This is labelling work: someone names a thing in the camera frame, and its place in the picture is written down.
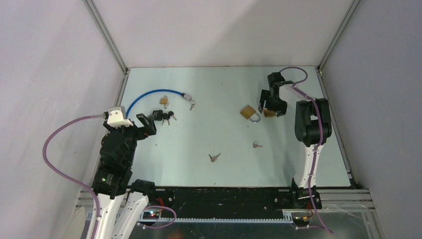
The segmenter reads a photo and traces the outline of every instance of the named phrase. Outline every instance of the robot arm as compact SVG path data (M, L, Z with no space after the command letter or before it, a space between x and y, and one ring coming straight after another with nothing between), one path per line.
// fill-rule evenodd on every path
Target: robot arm
M286 114L288 105L296 108L295 112L295 136L299 142L302 142L300 158L298 159L298 168L292 180L292 190L295 191L295 201L309 198L308 179L311 173L312 163L314 160L314 151L316 150L316 161L314 173L311 179L311 187L316 195L316 171L320 155L328 137L331 136L331 119L329 113L328 100L325 98L315 99L318 106L315 109L311 100L307 99L302 91L292 81L286 81L280 72L274 72L268 75L268 84L270 90L262 90L259 104L259 111L266 113L272 112L277 117ZM317 111L321 116L323 138L322 144L319 144L320 130L317 119L311 119L316 116Z
M96 239L127 239L133 230L139 215L148 205L149 200L155 200L155 184L153 182L136 180L130 186L126 206L118 222L114 226L117 212L126 194L126 188L132 176L132 163L137 141L155 135L157 129L154 116L146 117L138 114L136 117L143 127L138 128L132 121L125 118L124 107L113 107L106 113L106 134L100 149L100 165L94 177L93 191L100 201L100 217L93 213L87 238L90 239L94 222L98 220Z

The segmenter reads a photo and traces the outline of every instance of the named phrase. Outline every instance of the metal table surface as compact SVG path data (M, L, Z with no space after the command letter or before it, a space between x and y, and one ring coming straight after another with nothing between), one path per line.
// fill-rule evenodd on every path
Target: metal table surface
M294 136L295 109L285 116L264 118L253 124L240 115L251 105L257 110L267 75L282 67L178 67L132 68L121 104L126 107L140 95L156 89L190 94L196 106L172 93L154 93L142 98L129 117L163 109L160 98L169 98L168 110L177 121L157 122L157 134L139 141L131 182L143 179L158 186L287 187L294 177L301 143ZM300 88L323 97L315 68L304 67L309 78ZM286 80L299 81L304 73L289 69ZM253 148L257 141L262 148ZM210 155L221 153L216 162ZM350 186L335 133L328 138L319 158L316 184Z

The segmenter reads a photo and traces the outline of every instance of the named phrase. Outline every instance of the white wall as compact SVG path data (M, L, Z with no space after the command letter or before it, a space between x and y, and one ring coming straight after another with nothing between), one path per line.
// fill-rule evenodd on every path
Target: white wall
M81 0L0 3L0 232L61 238L80 188L43 162L45 139L77 117L112 106L122 73ZM80 122L48 156L88 183L105 130Z
M97 0L129 67L317 65L352 0Z
M422 1L362 1L323 69L387 238L421 238Z

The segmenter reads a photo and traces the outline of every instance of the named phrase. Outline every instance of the blue cable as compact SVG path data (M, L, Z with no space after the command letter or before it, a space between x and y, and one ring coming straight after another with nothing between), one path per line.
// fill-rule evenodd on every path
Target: blue cable
M166 90L166 89L159 89L159 90L149 91L149 92L147 92L147 93L145 93L145 94L142 94L140 97L136 98L136 100L134 100L134 101L130 104L129 108L127 108L127 111L126 111L126 118L127 118L127 117L129 117L129 112L130 112L130 110L132 109L132 107L136 104L136 102L138 102L138 101L139 101L140 99L142 99L143 97L145 97L145 96L147 96L147 95L149 95L149 94L155 93L155 92L170 92L170 93L178 94L178 95L180 95L180 96L182 95L182 93L181 93L181 92L178 92L178 91L173 91L173 90Z

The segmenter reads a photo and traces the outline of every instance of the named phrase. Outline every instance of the silver key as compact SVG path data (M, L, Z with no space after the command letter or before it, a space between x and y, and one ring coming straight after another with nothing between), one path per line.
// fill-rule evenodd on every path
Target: silver key
M219 153L219 154L217 154L216 156L214 156L214 157L212 157L211 155L209 155L208 154L208 156L210 157L210 159L211 159L211 163L214 163L216 160L217 160L217 158L220 156L220 154L221 153Z
M193 109L195 107L195 101L192 101L192 104L191 104L191 109L190 109L190 111Z
M262 148L262 145L259 145L258 142L254 142L252 145L254 148Z

